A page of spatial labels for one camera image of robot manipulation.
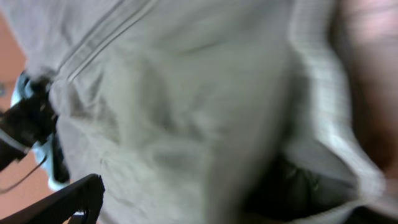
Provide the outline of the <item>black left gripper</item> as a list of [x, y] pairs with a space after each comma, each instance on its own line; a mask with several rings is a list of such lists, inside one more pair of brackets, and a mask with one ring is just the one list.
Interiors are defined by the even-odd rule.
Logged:
[[32, 149], [32, 143], [23, 136], [27, 129], [27, 115], [22, 103], [1, 112], [1, 170], [25, 158]]

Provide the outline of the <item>grey shorts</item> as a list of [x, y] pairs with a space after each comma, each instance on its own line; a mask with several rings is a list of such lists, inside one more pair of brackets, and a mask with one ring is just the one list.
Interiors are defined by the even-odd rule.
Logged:
[[344, 223], [382, 196], [335, 1], [2, 1], [101, 223]]

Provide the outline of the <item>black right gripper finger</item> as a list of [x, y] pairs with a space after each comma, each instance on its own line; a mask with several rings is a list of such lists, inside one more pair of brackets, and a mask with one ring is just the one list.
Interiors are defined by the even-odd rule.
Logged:
[[105, 187], [98, 174], [90, 174], [31, 206], [1, 220], [1, 224], [96, 224]]

